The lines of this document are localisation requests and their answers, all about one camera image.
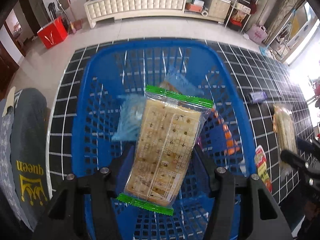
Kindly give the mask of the teal net snack pack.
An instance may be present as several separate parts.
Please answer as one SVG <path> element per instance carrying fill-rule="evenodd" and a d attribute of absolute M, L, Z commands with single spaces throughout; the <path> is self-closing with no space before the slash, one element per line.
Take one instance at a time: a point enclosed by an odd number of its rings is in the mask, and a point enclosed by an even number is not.
<path fill-rule="evenodd" d="M 137 141 L 142 124 L 146 97 L 139 94 L 119 95 L 122 101 L 117 131 L 112 141 Z"/>

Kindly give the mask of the white metal shelf rack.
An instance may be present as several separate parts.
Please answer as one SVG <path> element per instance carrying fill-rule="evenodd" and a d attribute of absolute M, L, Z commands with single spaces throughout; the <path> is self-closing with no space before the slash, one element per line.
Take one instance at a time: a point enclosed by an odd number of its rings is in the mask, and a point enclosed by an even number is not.
<path fill-rule="evenodd" d="M 230 0 L 231 5 L 224 22 L 225 27 L 242 33 L 257 11 L 259 0 Z"/>

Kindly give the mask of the grey queen shirt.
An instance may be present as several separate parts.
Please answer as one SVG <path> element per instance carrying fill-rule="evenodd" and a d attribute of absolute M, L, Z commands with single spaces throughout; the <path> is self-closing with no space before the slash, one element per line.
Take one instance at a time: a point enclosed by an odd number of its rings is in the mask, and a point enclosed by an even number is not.
<path fill-rule="evenodd" d="M 1 193 L 14 218 L 34 230 L 49 202 L 47 101 L 35 88 L 1 100 Z"/>

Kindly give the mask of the cream TV cabinet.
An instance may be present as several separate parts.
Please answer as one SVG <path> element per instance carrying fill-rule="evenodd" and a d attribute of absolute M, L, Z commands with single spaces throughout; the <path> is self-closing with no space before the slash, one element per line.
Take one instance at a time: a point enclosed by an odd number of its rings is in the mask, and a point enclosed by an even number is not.
<path fill-rule="evenodd" d="M 84 9 L 91 28 L 109 18 L 174 16 L 214 21 L 223 24 L 230 0 L 89 0 Z"/>

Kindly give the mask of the pink tote bag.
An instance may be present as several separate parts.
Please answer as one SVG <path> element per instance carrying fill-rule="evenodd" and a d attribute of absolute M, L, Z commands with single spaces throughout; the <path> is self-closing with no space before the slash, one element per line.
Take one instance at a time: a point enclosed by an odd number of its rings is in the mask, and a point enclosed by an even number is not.
<path fill-rule="evenodd" d="M 246 33 L 249 39 L 256 44 L 262 44 L 268 36 L 267 31 L 263 25 L 252 25 L 251 28 Z"/>

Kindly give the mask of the green-sealed cracker pack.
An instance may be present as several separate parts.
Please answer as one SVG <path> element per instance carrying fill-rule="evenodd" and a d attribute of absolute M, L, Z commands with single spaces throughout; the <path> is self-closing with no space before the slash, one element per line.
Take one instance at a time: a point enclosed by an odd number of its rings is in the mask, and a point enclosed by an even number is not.
<path fill-rule="evenodd" d="M 213 101 L 148 85 L 131 172 L 117 200 L 171 216 Z"/>

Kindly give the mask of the red yellow snack pouch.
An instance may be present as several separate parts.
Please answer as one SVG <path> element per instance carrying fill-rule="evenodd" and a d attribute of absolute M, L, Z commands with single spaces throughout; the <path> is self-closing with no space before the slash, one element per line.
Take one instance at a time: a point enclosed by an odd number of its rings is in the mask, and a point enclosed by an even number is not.
<path fill-rule="evenodd" d="M 257 174 L 265 184 L 268 191 L 272 192 L 272 184 L 270 176 L 267 172 L 267 160 L 264 149 L 261 145 L 258 145 L 255 149 L 254 162 L 257 168 Z"/>

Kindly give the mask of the black white grid tablecloth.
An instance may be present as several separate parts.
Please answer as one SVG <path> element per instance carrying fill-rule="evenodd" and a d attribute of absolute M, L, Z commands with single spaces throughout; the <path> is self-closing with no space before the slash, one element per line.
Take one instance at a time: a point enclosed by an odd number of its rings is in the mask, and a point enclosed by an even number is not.
<path fill-rule="evenodd" d="M 277 135 L 273 130 L 273 107 L 276 103 L 292 107 L 297 135 L 311 139 L 313 131 L 310 112 L 298 85 L 289 79 L 289 69 L 277 60 L 252 50 L 226 43 L 202 40 L 202 44 L 217 52 L 235 84 L 237 93 L 244 102 L 254 143 L 262 146 L 267 159 L 267 171 L 272 183 L 272 194 L 276 201 L 283 202 L 299 183 L 299 175 L 293 171 L 281 177 L 277 156 Z M 73 126 L 80 107 L 78 98 L 84 81 L 85 68 L 100 51 L 111 46 L 111 42 L 95 44 L 74 52 L 62 76 L 48 130 L 48 189 L 54 192 L 61 181 L 72 170 Z M 185 74 L 188 71 L 191 49 L 153 46 L 134 49 L 116 55 L 118 77 L 124 85 L 124 93 L 141 94 L 146 85 L 160 84 L 170 68 Z M 94 74 L 89 82 L 89 101 L 82 109 L 85 137 L 93 141 L 84 145 L 81 157 L 82 174 L 92 173 L 98 166 L 97 149 L 105 145 L 112 157 L 120 155 L 121 143 L 112 142 L 120 117 L 121 102 L 109 95 L 110 87 L 100 84 L 102 75 L 108 73 L 107 66 Z"/>

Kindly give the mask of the orange snack bar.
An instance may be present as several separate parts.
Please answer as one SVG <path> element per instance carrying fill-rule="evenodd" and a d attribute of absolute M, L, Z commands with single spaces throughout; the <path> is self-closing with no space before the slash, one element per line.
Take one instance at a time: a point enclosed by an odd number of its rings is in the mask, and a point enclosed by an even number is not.
<path fill-rule="evenodd" d="M 212 108 L 212 113 L 217 124 L 222 125 L 223 135 L 226 139 L 227 146 L 227 149 L 224 150 L 225 155 L 233 155 L 235 152 L 240 151 L 240 147 L 238 146 L 238 143 L 233 139 L 228 125 L 225 123 L 224 119 L 220 117 L 218 111 L 214 107 Z"/>

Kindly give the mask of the purple blue tissue pack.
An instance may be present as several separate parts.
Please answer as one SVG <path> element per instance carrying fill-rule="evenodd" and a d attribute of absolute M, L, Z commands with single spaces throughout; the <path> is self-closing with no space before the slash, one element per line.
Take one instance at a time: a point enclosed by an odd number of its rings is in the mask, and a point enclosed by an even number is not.
<path fill-rule="evenodd" d="M 267 94 L 263 91 L 249 92 L 245 95 L 245 99 L 249 104 L 262 103 L 267 100 Z"/>

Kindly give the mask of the beige curtain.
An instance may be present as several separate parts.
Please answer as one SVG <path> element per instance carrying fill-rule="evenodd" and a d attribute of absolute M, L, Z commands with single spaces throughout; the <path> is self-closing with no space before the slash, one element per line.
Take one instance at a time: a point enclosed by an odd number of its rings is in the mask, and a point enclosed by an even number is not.
<path fill-rule="evenodd" d="M 264 44 L 267 44 L 270 39 L 276 34 L 276 30 L 283 24 L 281 23 L 285 16 L 292 10 L 297 10 L 305 0 L 277 0 L 267 21 L 267 38 Z"/>

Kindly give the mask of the red paper bag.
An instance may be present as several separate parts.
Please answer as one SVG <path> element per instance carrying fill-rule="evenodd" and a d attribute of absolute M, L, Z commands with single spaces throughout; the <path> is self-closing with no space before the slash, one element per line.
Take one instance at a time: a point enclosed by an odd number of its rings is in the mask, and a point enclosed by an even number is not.
<path fill-rule="evenodd" d="M 47 49 L 60 44 L 68 36 L 67 31 L 63 26 L 61 16 L 41 28 L 37 32 L 37 35 Z"/>

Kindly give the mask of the clear cracker pack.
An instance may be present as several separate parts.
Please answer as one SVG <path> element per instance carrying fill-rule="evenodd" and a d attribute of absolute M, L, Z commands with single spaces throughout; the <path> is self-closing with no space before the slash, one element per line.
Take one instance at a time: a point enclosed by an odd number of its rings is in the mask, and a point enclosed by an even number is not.
<path fill-rule="evenodd" d="M 273 131 L 277 136 L 280 181 L 283 181 L 292 172 L 292 167 L 281 160 L 280 154 L 282 150 L 297 154 L 296 130 L 291 105 L 275 103 L 273 110 Z"/>

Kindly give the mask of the blue bear cookie bag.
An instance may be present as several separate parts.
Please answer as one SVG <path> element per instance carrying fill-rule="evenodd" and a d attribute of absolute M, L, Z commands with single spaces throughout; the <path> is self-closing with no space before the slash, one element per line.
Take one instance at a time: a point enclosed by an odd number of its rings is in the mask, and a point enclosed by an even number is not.
<path fill-rule="evenodd" d="M 184 75 L 170 68 L 165 79 L 159 85 L 166 90 L 187 96 L 203 97 L 204 92 L 188 81 Z"/>

